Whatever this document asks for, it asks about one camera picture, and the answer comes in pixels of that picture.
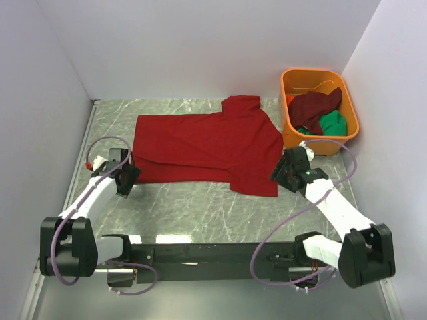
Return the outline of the bright red t shirt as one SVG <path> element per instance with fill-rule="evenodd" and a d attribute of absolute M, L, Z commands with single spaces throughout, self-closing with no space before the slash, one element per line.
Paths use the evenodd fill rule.
<path fill-rule="evenodd" d="M 277 197 L 272 174 L 283 141 L 258 96 L 230 96 L 215 113 L 140 115 L 133 162 L 138 183 L 222 182 L 244 195 Z"/>

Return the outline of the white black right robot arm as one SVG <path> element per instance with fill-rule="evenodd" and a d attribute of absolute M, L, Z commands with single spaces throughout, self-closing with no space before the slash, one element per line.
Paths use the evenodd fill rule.
<path fill-rule="evenodd" d="M 333 241 L 319 233 L 297 236 L 294 261 L 301 266 L 321 261 L 337 269 L 351 288 L 393 277 L 396 265 L 391 230 L 361 214 L 322 169 L 311 167 L 312 155 L 307 147 L 286 149 L 272 179 L 315 204 L 340 239 Z"/>

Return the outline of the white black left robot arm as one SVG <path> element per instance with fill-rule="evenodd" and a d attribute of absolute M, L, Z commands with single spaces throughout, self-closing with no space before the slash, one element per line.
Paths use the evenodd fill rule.
<path fill-rule="evenodd" d="M 133 260 L 127 235 L 96 239 L 92 223 L 116 195 L 127 198 L 141 170 L 131 164 L 131 151 L 111 148 L 97 157 L 83 193 L 58 217 L 43 220 L 40 228 L 41 274 L 46 277 L 90 277 L 99 264 L 111 260 L 119 268 Z"/>

